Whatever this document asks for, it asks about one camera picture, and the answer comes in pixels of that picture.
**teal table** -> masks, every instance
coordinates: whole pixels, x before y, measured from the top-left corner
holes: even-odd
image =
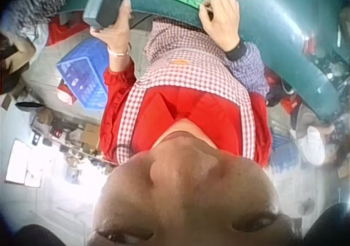
[[[162,15],[201,27],[198,11],[174,0],[131,0],[132,9]],[[83,10],[87,0],[67,0],[65,10]],[[326,53],[343,58],[350,51],[338,48],[337,18],[342,0],[240,0],[244,40],[254,42],[265,64],[293,86],[322,120],[339,112],[337,88],[302,54],[304,39],[314,31]]]

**blue bin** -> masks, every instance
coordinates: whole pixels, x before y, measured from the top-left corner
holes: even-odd
[[[86,109],[104,109],[107,90],[103,72],[108,66],[106,44],[87,39],[70,51],[56,67],[65,83]]]

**plaid sleeve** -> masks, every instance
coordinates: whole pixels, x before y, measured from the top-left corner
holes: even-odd
[[[249,92],[256,92],[264,98],[269,91],[269,85],[264,76],[264,63],[259,49],[250,42],[245,42],[246,54],[237,61],[225,62],[232,75],[244,85]]]

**black cable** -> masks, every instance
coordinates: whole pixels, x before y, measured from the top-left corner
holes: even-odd
[[[134,29],[136,26],[138,26],[139,24],[141,24],[144,20],[146,20],[147,18],[150,18],[152,16],[152,14],[144,17],[143,19],[141,19],[140,21],[138,21],[136,24],[134,24],[132,27],[130,27],[130,30]]]

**red shirt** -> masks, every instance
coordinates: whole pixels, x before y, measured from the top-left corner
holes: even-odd
[[[134,63],[120,73],[106,69],[104,82],[108,101],[104,110],[100,148],[106,160],[116,162],[116,139],[121,116],[132,85],[135,83]],[[267,125],[265,99],[250,92],[255,122],[255,157],[261,166],[267,166],[271,135]],[[177,120],[189,119],[218,147],[235,155],[242,154],[240,110],[227,99],[194,89],[158,86],[145,93],[132,137],[136,152],[151,149],[155,141]]]

